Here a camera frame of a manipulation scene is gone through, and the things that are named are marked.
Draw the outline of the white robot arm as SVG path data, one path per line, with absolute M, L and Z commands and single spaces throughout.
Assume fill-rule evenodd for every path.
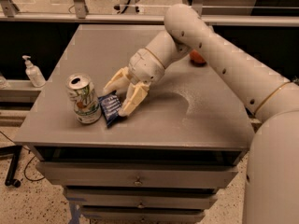
M 243 224 L 299 224 L 299 86 L 214 33 L 183 4 L 164 15 L 164 30 L 106 84 L 127 91 L 130 115 L 165 69 L 196 50 L 261 122 L 249 149 Z

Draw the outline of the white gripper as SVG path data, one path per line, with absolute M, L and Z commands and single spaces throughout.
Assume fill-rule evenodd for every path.
M 130 84 L 129 73 L 139 82 Z M 128 117 L 147 97 L 150 84 L 164 76 L 164 67 L 147 49 L 139 49 L 129 61 L 127 67 L 121 68 L 103 88 L 103 94 L 128 87 L 119 115 Z

